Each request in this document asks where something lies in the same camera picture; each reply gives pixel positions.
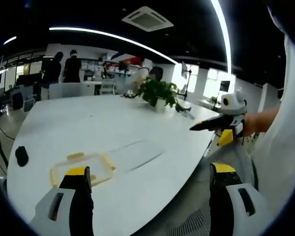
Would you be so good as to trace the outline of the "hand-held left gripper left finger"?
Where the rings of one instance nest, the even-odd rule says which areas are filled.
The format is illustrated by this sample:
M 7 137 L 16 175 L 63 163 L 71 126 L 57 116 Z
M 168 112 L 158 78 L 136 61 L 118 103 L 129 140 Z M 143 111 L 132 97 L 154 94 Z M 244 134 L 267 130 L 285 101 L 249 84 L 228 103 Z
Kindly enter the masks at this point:
M 90 169 L 73 168 L 37 203 L 29 225 L 40 236 L 92 236 L 93 208 Z

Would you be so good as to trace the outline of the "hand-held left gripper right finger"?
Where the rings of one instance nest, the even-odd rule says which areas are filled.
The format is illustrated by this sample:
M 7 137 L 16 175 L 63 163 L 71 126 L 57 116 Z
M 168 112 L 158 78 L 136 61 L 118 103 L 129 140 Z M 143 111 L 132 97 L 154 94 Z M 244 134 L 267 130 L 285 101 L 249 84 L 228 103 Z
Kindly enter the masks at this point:
M 230 165 L 210 164 L 211 236 L 261 236 L 269 224 L 265 198 L 249 183 L 242 183 Z

